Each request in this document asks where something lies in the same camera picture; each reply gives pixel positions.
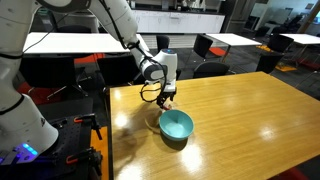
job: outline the white table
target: white table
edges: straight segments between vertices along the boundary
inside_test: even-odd
[[[300,59],[302,57],[304,51],[308,47],[308,45],[320,44],[320,38],[319,37],[312,36],[312,35],[309,35],[309,34],[281,34],[281,35],[289,37],[289,38],[292,38],[295,43],[299,43],[299,44],[304,45],[304,47],[301,49],[301,51],[298,52],[297,55],[292,57],[292,59],[295,58],[296,56],[297,56],[297,60]]]
[[[30,33],[23,50],[38,42],[47,33]],[[142,37],[137,35],[145,50],[149,51]],[[55,54],[55,53],[118,53],[129,52],[123,49],[121,43],[110,34],[76,34],[50,33],[40,43],[31,47],[25,54]]]
[[[232,33],[224,33],[224,34],[207,34],[207,36],[217,39],[221,42],[228,44],[228,48],[226,54],[223,56],[222,62],[226,61],[226,57],[229,54],[231,46],[258,46],[261,43],[257,41],[253,41],[248,38],[244,38],[242,36],[238,36]]]

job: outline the desk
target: desk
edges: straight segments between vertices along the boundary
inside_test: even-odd
[[[226,62],[227,55],[229,54],[231,46],[257,46],[261,45],[261,43],[253,41],[248,38],[244,38],[232,33],[225,33],[225,34],[207,34],[207,36],[222,41],[228,44],[227,51],[223,56],[222,62]]]
[[[308,45],[310,45],[310,44],[320,44],[320,38],[319,37],[312,36],[312,35],[309,35],[309,34],[281,34],[281,35],[289,37],[289,38],[292,38],[294,42],[299,43],[301,45],[304,45],[302,50],[299,53],[297,53],[297,56],[298,56],[297,59],[302,57],[302,55],[303,55],[304,51],[306,50],[306,48],[308,47]]]
[[[320,102],[270,75],[183,80],[177,88],[173,106],[195,124],[180,143],[147,128],[159,109],[141,101],[141,86],[111,89],[115,179],[268,179],[320,154]]]
[[[30,33],[23,50],[38,42],[46,34]],[[139,34],[137,36],[145,50],[149,51],[142,37]],[[129,52],[129,49],[123,49],[120,42],[110,34],[50,33],[39,44],[27,50],[25,54],[115,52]]]

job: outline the bowl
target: bowl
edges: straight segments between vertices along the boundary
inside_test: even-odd
[[[180,110],[169,110],[160,116],[160,129],[172,141],[187,139],[193,132],[193,121]]]

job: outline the floor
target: floor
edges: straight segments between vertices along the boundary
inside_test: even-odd
[[[243,34],[243,36],[252,38],[252,34]],[[154,35],[142,35],[146,44],[150,48],[150,52],[153,55],[156,55],[156,40]],[[187,62],[187,59],[191,53],[193,43],[195,40],[195,35],[172,35],[170,37],[169,48],[172,48],[178,55],[178,68],[182,69],[182,74],[179,80],[190,79],[193,75],[193,69],[198,66],[203,60],[198,57],[196,54],[190,56],[190,60]],[[221,47],[226,49],[226,45],[223,43],[215,42],[214,46]],[[297,49],[300,47],[292,47],[291,52],[288,54],[288,57],[291,57],[297,52]],[[308,52],[304,54],[304,57],[310,54],[311,50],[308,49]],[[259,60],[260,49],[256,47],[232,47],[230,54],[226,63],[231,65],[233,71],[237,74],[246,73],[242,71],[238,66],[243,64],[248,64],[251,62],[258,62]],[[309,55],[308,58],[315,58],[317,54]],[[219,58],[212,59],[210,61],[219,61]],[[93,111],[97,114],[97,119],[102,125],[107,125],[108,121],[108,112],[106,113],[104,105],[104,94],[102,93],[103,83],[101,79],[97,76],[96,70],[97,65],[94,63],[91,64],[82,64],[81,66],[87,67],[87,72],[93,77],[92,80],[84,82],[82,84],[83,88],[89,93],[89,97],[93,98]],[[284,81],[288,85],[295,87],[300,81],[305,77],[310,75],[313,70],[308,69],[304,66],[299,66],[295,71],[282,72],[277,69],[272,72],[272,76]],[[301,84],[297,89],[320,100],[320,82],[313,84],[313,81],[320,80],[320,74],[312,76],[303,84]],[[78,92],[75,92],[72,89],[64,93],[64,99],[77,99],[81,98],[81,95]],[[315,157],[314,159],[305,162],[298,166],[303,173],[310,179],[320,179],[320,156]]]

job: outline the white cabinet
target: white cabinet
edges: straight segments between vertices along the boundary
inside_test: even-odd
[[[219,33],[223,15],[133,10],[138,33]]]

